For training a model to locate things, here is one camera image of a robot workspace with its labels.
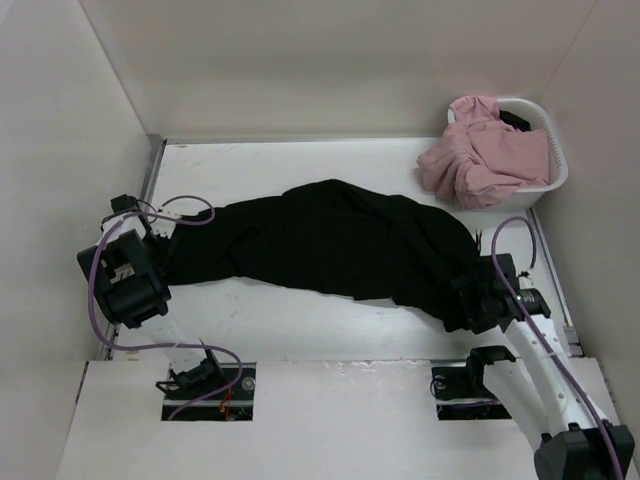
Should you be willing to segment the black trousers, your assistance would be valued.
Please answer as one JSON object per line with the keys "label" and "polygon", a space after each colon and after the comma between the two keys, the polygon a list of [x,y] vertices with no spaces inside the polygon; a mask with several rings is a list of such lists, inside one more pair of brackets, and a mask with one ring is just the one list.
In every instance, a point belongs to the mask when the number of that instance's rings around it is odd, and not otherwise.
{"label": "black trousers", "polygon": [[460,330],[452,282],[479,258],[454,216],[400,195],[340,180],[216,209],[212,222],[179,225],[179,279],[171,286],[232,277],[351,297],[390,299]]}

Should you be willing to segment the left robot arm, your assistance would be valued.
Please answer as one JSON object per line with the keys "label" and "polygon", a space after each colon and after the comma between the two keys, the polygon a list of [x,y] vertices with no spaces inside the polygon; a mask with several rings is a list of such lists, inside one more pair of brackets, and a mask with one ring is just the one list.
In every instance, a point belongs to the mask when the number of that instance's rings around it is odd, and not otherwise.
{"label": "left robot arm", "polygon": [[171,293],[163,272],[162,242],[178,225],[210,223],[214,207],[205,202],[199,218],[185,218],[166,208],[178,200],[194,200],[179,195],[157,210],[131,195],[111,200],[112,214],[101,222],[98,243],[77,254],[88,281],[90,323],[97,325],[101,311],[113,326],[136,330],[152,349],[163,351],[170,361],[169,378],[156,387],[169,398],[191,400],[214,398],[226,383],[225,374],[213,349],[181,331],[169,313]]}

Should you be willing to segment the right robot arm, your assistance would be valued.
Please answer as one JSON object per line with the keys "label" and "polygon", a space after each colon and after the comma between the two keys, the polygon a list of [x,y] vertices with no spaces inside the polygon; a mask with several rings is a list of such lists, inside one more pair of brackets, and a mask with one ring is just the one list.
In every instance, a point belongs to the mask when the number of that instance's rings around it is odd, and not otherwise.
{"label": "right robot arm", "polygon": [[482,256],[455,280],[474,333],[497,327],[506,345],[477,347],[444,380],[441,397],[479,410],[498,402],[524,433],[540,479],[623,479],[635,440],[580,385],[536,289],[519,285],[508,254]]}

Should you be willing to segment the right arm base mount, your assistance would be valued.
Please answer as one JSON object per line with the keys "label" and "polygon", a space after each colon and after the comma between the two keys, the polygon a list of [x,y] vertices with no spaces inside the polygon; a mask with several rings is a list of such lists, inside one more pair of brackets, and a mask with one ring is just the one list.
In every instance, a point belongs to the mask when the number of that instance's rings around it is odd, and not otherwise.
{"label": "right arm base mount", "polygon": [[509,420],[511,415],[464,363],[433,363],[429,389],[442,421]]}

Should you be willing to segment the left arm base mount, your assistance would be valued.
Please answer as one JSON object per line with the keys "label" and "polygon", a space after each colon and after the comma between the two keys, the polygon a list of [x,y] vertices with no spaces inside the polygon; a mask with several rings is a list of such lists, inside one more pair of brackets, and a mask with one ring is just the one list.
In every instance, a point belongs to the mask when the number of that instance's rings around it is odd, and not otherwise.
{"label": "left arm base mount", "polygon": [[163,394],[162,421],[235,422],[251,421],[256,392],[257,364],[244,363],[242,375],[236,377],[235,364],[222,364],[222,375],[213,375],[191,386],[179,386],[168,377],[155,386]]}

